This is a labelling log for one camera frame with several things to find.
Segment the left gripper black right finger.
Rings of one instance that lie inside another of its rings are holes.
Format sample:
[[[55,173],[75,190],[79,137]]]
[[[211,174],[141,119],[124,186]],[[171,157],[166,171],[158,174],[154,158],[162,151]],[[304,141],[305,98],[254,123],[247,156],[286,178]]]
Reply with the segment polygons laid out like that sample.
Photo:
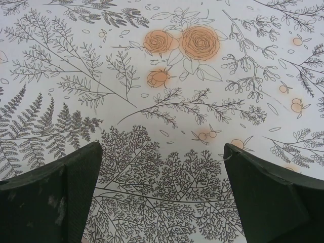
[[[224,164],[247,243],[324,243],[324,181],[232,145]]]

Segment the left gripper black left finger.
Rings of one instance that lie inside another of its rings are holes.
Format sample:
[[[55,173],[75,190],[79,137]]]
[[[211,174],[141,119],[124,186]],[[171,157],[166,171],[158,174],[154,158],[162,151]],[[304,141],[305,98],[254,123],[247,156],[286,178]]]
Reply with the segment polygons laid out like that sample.
[[[101,162],[92,142],[0,181],[0,243],[81,243]]]

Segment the floral print tablecloth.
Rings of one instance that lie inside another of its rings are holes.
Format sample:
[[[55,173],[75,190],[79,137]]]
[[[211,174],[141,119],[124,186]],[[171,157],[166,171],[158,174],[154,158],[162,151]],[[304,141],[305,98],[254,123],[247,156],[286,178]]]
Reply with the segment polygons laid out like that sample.
[[[247,243],[226,143],[324,180],[324,0],[0,0],[0,182],[92,141],[82,243]]]

